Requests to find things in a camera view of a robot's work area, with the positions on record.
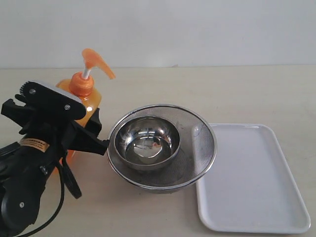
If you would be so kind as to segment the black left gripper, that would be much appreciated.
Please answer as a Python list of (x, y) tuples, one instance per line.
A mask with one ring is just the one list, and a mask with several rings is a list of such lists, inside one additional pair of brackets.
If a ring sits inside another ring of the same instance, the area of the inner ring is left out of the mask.
[(8, 99), (2, 104), (1, 114), (21, 126), (19, 158), (62, 158), (68, 155), (68, 150), (105, 154), (110, 140), (98, 138), (102, 129), (99, 108), (83, 127), (57, 113), (28, 105), (23, 95), (15, 94), (15, 98), (25, 105), (19, 106)]

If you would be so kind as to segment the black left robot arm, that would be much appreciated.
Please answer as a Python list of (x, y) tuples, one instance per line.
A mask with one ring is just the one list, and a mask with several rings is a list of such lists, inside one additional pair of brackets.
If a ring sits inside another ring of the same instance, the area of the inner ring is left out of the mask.
[(0, 234), (23, 237), (34, 224), (46, 182), (54, 170), (60, 178), (61, 192), (68, 190), (74, 198), (81, 190), (66, 157), (69, 150), (103, 155), (109, 141), (100, 140), (99, 113), (93, 112), (87, 127), (77, 119), (83, 117), (83, 104), (62, 95), (31, 99), (16, 95), (22, 102), (6, 100), (1, 114), (21, 127), (19, 142), (0, 151)]

